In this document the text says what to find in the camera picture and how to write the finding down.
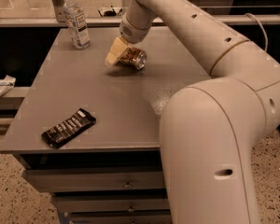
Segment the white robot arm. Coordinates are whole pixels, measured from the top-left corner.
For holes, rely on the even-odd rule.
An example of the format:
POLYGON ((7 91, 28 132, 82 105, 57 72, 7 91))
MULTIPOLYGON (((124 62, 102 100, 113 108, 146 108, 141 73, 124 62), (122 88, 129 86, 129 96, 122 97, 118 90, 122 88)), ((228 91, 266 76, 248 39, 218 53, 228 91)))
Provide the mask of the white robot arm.
POLYGON ((210 76, 161 114, 161 162, 173 224, 260 224, 252 147, 280 124, 280 64, 187 0, 131 0, 106 56, 115 65, 161 18, 210 76))

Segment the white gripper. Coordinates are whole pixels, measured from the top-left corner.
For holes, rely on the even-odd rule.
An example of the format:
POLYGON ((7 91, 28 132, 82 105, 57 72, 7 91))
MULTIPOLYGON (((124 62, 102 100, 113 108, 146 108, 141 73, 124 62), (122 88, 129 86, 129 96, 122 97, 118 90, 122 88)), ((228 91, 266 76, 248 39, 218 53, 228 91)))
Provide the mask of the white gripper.
POLYGON ((127 51, 129 43, 141 42, 147 36, 155 18, 156 14, 153 11, 142 6, 136 0, 131 0, 119 26, 122 36, 115 38, 105 58, 105 65, 107 67, 116 65, 127 51))

